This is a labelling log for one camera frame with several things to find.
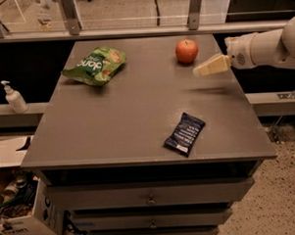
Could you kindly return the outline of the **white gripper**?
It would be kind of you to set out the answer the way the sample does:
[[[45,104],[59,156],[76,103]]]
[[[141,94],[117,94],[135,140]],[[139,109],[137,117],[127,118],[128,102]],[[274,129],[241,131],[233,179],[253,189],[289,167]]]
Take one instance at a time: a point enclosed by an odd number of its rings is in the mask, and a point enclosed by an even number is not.
[[[227,55],[215,55],[193,69],[196,76],[210,75],[226,72],[230,66],[238,70],[253,68],[254,62],[251,57],[251,44],[257,32],[246,33],[237,37],[226,37],[224,44]]]

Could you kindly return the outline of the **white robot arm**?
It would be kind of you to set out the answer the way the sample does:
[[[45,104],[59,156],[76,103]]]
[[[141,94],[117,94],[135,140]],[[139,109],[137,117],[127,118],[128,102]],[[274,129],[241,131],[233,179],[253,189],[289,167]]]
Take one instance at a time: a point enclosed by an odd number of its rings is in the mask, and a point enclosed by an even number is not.
[[[226,37],[224,43],[227,54],[215,55],[197,66],[193,70],[196,76],[222,73],[231,67],[247,70],[272,66],[295,70],[295,16],[284,28]]]

